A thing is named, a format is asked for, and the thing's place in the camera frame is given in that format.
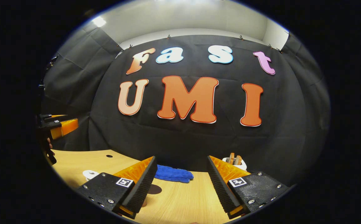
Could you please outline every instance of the blue glove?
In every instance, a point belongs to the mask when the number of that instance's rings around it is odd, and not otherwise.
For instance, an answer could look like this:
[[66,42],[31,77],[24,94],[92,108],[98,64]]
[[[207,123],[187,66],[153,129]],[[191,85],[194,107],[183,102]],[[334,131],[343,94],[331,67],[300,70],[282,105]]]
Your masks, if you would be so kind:
[[155,178],[160,180],[188,183],[194,178],[190,171],[157,165]]

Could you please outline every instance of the ceiling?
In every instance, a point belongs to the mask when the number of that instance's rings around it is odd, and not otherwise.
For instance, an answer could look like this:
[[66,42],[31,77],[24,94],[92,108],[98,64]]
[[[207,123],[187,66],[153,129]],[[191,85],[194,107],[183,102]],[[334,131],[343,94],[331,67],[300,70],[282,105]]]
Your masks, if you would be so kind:
[[176,35],[179,31],[190,30],[193,30],[191,34],[242,35],[246,40],[261,44],[265,42],[262,40],[270,39],[265,37],[270,20],[231,0],[132,0],[99,16],[106,21],[101,28],[117,43],[132,39],[134,43],[131,44],[135,45],[156,40],[157,35],[145,38],[151,33],[159,34],[158,39],[165,38],[169,33],[163,35],[163,31],[175,29],[178,30]]

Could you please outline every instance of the ceiling light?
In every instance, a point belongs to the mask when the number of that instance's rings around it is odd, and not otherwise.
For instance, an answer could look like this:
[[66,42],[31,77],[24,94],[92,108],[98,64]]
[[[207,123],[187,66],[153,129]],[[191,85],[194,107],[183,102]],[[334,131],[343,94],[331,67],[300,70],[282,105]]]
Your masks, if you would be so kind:
[[93,19],[92,22],[95,23],[96,26],[98,26],[98,27],[102,27],[103,25],[106,24],[106,21],[103,20],[102,17],[97,17],[97,18]]

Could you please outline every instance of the orange letter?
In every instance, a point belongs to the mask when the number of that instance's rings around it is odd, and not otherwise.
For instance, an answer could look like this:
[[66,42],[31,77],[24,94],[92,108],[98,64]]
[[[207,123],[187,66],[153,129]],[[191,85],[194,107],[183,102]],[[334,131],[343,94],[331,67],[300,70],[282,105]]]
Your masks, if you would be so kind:
[[154,52],[155,52],[155,48],[150,48],[146,51],[135,54],[133,56],[131,68],[126,72],[126,74],[129,75],[131,73],[139,71],[142,68],[142,66],[140,66],[140,62],[144,64],[146,63],[147,59],[149,59],[149,55],[145,55],[145,54],[152,54]]
[[245,114],[240,123],[244,126],[260,126],[262,121],[259,118],[259,102],[263,88],[250,83],[245,83],[241,87],[245,91]]
[[166,76],[162,78],[162,82],[165,84],[165,93],[162,109],[157,113],[159,118],[173,119],[176,114],[172,111],[172,104],[175,102],[179,117],[185,119],[196,103],[196,109],[190,115],[192,121],[209,124],[216,122],[216,116],[213,114],[215,87],[219,85],[216,78],[199,78],[190,92],[179,76]]
[[121,83],[121,85],[119,86],[119,88],[121,88],[121,91],[119,92],[119,99],[118,99],[118,109],[121,113],[123,113],[124,115],[134,115],[139,111],[140,106],[142,105],[143,92],[145,91],[145,86],[148,83],[149,83],[148,79],[140,79],[136,81],[135,83],[137,87],[136,96],[135,96],[135,102],[133,103],[132,106],[128,106],[128,104],[126,103],[126,100],[128,98],[129,88],[132,86],[132,82]]

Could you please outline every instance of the table surface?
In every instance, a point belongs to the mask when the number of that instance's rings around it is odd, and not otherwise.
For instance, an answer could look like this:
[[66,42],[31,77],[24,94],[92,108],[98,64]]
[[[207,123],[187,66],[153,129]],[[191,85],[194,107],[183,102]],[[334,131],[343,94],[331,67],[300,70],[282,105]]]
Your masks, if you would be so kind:
[[[86,182],[82,174],[85,170],[114,174],[139,162],[113,150],[52,151],[57,159],[53,168],[72,188],[77,188]],[[154,178],[152,184],[159,186],[162,192],[147,195],[147,205],[141,208],[134,221],[141,224],[190,224],[193,222],[222,224],[230,221],[223,211],[209,174],[194,171],[192,173],[194,179],[190,183]]]

